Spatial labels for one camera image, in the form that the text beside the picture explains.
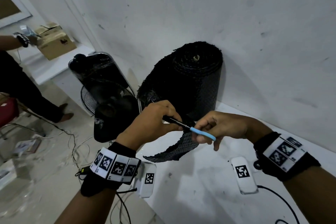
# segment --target black mesh fabric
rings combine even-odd
[[[223,64],[222,52],[206,42],[185,44],[161,59],[138,90],[142,106],[169,100],[188,126],[214,110]],[[145,157],[152,162],[179,160],[198,146],[185,131],[166,151]]]

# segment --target window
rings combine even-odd
[[[0,28],[30,16],[20,0],[0,0]]]

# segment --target white floor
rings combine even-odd
[[[51,82],[44,84],[40,88],[42,94],[53,103],[57,105],[65,102],[69,103],[66,111],[74,112],[75,115],[71,120],[61,123],[59,127],[74,133],[77,145],[93,136],[92,117],[89,117]],[[77,168],[71,160],[71,150],[74,142],[73,139],[69,140],[69,136],[65,133],[58,135],[60,133],[59,130],[46,123],[40,124],[40,121],[36,121],[34,117],[24,117],[21,122],[30,123],[37,127],[42,126],[47,133],[47,137],[56,136],[43,139],[37,153],[30,155],[26,161],[19,163],[21,169],[26,170],[26,175],[23,176],[26,179],[25,182],[34,181],[33,189],[30,190],[29,196],[15,200],[16,206],[21,208],[11,207],[10,210],[16,210],[16,212],[8,212],[0,222],[2,224],[51,224],[54,223],[80,189],[80,182],[75,177]],[[0,142],[0,153],[4,157],[8,157],[16,142],[28,140],[31,136],[32,134],[27,131],[17,130],[10,136],[9,140]],[[86,157],[88,155],[88,147],[81,146],[78,150],[80,154],[78,163],[92,161],[103,145],[108,146],[108,143],[101,144],[93,138],[86,143],[90,147],[90,154]],[[127,190],[127,188],[128,186],[123,185],[120,190]],[[124,194],[123,197],[133,224],[163,223],[148,204],[143,199],[138,198],[136,194],[128,193]],[[0,198],[0,212],[3,212],[4,205],[8,203]],[[116,203],[117,205],[110,215],[111,220],[108,219],[106,223],[119,223],[120,202],[115,199],[114,205]],[[122,223],[128,223],[125,210],[123,210],[122,215]]]

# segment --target black fan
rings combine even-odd
[[[116,139],[139,115],[137,99],[115,82],[93,80],[87,86],[90,90],[83,86],[81,99],[95,117],[95,140],[103,143]]]

